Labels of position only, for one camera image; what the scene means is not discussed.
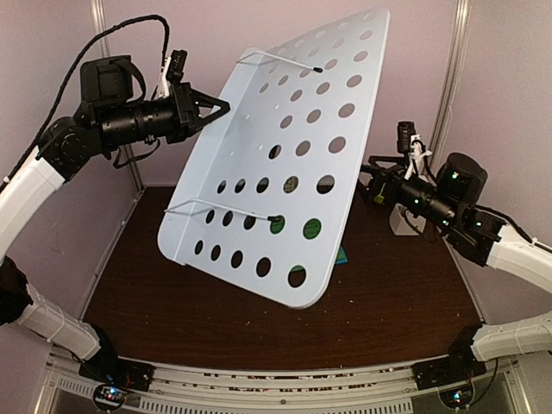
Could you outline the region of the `light blue music stand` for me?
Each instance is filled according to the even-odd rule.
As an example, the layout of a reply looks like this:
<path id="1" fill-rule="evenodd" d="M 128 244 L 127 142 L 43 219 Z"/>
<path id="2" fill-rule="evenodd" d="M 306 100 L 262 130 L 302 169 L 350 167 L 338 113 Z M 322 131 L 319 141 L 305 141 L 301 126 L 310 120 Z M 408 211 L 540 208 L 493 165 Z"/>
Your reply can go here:
<path id="1" fill-rule="evenodd" d="M 264 50 L 246 49 L 165 210 L 158 247 L 169 260 L 291 308 L 325 292 L 367 145 L 390 13 L 372 9 Z M 297 189 L 283 184 L 298 177 Z M 293 234 L 312 217 L 306 281 L 291 288 Z"/>

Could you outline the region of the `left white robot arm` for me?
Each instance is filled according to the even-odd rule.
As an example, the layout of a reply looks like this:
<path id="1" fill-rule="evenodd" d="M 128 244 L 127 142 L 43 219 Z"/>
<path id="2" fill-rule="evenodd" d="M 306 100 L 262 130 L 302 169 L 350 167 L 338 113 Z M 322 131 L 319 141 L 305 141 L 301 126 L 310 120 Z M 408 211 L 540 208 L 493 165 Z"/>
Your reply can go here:
<path id="1" fill-rule="evenodd" d="M 180 143 L 230 111 L 228 102 L 193 89 L 183 80 L 186 53 L 172 52 L 161 67 L 161 94 L 147 99 L 145 80 L 130 56 L 85 62 L 81 103 L 73 116 L 48 122 L 1 191 L 1 322 L 17 323 L 67 349 L 106 383 L 124 365 L 104 331 L 68 316 L 42 297 L 7 252 L 30 219 L 92 158 L 102 155 L 122 168 L 121 147 L 150 139 Z"/>

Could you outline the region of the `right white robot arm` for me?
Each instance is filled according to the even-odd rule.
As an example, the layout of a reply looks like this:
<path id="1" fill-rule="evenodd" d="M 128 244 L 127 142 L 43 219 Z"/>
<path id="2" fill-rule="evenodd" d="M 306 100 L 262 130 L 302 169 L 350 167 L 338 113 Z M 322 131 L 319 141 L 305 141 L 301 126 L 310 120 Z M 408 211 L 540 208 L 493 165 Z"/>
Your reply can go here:
<path id="1" fill-rule="evenodd" d="M 400 157 L 372 156 L 361 166 L 371 177 L 374 202 L 392 201 L 433 223 L 464 259 L 510 273 L 551 290 L 551 249 L 530 237 L 510 216 L 478 203 L 487 172 L 474 159 L 451 153 L 431 184 L 407 172 Z M 461 380 L 477 361 L 551 350 L 551 315 L 467 328 L 458 349 L 442 362 L 448 380 Z"/>

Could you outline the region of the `blue paper sheet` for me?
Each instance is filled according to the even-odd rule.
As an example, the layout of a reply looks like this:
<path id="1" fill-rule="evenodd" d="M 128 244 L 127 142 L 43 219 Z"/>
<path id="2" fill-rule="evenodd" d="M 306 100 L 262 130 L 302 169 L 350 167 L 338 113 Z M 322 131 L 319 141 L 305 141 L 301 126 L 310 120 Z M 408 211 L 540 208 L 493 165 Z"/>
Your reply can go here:
<path id="1" fill-rule="evenodd" d="M 338 250 L 338 253 L 337 253 L 337 256 L 336 256 L 336 264 L 341 265 L 341 264 L 346 264 L 346 263 L 348 263 L 348 257 L 346 255 L 346 252 L 345 252 L 343 246 L 340 246 L 339 250 Z"/>

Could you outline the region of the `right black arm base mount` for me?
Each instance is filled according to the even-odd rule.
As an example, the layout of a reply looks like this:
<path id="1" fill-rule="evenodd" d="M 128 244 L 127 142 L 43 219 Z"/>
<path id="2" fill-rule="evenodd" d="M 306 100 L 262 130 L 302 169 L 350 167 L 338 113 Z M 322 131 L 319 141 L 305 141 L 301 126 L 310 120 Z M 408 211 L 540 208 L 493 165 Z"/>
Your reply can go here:
<path id="1" fill-rule="evenodd" d="M 469 344 L 457 342 L 446 356 L 415 363 L 412 373 L 419 391 L 466 382 L 486 373 L 486 363 L 478 361 Z"/>

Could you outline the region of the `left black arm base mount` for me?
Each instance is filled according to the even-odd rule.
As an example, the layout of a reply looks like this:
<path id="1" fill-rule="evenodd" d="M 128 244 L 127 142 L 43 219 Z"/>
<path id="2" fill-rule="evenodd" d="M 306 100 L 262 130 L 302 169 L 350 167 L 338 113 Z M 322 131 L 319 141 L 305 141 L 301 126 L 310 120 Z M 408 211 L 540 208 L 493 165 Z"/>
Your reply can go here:
<path id="1" fill-rule="evenodd" d="M 86 378 L 123 389 L 147 392 L 154 375 L 154 366 L 122 359 L 106 332 L 97 325 L 100 349 L 89 359 L 80 360 L 78 373 Z"/>

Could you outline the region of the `green sheet music page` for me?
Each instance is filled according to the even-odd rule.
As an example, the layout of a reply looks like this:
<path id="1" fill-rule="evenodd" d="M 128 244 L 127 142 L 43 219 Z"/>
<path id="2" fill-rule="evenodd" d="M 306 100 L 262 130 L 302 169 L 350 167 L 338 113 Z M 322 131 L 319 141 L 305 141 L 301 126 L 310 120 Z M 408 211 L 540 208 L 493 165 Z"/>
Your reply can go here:
<path id="1" fill-rule="evenodd" d="M 301 231 L 297 230 L 293 234 L 293 253 L 296 259 L 287 275 L 287 282 L 291 288 L 299 288 L 306 281 L 307 271 L 305 264 L 302 262 L 306 253 L 304 244 L 317 239 L 322 232 L 322 227 L 322 221 L 319 218 L 312 217 L 303 224 Z"/>

